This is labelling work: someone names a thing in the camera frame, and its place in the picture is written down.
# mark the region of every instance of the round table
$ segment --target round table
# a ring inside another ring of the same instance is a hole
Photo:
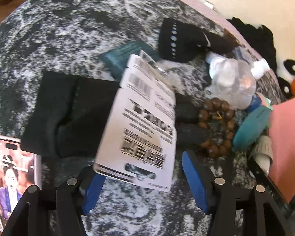
[[[44,69],[113,80],[98,55],[138,38],[157,49],[165,17],[220,35],[225,32],[181,0],[28,0],[22,4],[0,25],[0,134],[21,137],[35,108]],[[195,103],[209,97],[205,87],[210,78],[203,58],[164,66],[176,91],[190,95]],[[274,104],[283,100],[269,73],[258,80],[257,91]],[[236,113],[239,123],[243,115]],[[252,187],[245,154],[233,156],[205,162],[215,175],[229,177],[233,185]],[[92,161],[43,159],[43,187],[77,176]],[[178,159],[170,192],[107,179],[96,208],[83,218],[88,235],[205,235],[209,221],[210,216],[195,206]],[[239,212],[237,223],[241,224]]]

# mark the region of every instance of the pink paper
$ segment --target pink paper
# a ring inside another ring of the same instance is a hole
[[[295,98],[273,106],[270,115],[273,164],[269,177],[290,202],[295,195]]]

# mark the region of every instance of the white shirt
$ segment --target white shirt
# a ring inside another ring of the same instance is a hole
[[[10,205],[11,205],[11,212],[13,212],[16,204],[18,203],[18,195],[16,190],[15,191],[9,191],[9,199],[10,199]]]

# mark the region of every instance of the woman on phone screen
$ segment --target woman on phone screen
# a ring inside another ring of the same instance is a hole
[[[18,192],[18,170],[13,168],[13,164],[3,168],[5,176],[5,187],[0,187],[0,205],[3,211],[3,218],[9,219],[16,204],[22,197]]]

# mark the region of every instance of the teal object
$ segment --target teal object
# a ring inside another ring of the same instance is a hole
[[[144,50],[155,62],[160,60],[158,52],[153,50],[150,45],[140,39],[127,42],[108,52],[100,54],[99,58],[105,63],[111,76],[114,77],[115,80],[120,81],[124,70],[127,67],[130,55],[139,55],[140,50]]]
[[[258,139],[269,123],[270,110],[266,106],[259,106],[244,120],[233,140],[233,146],[239,151],[246,151]]]

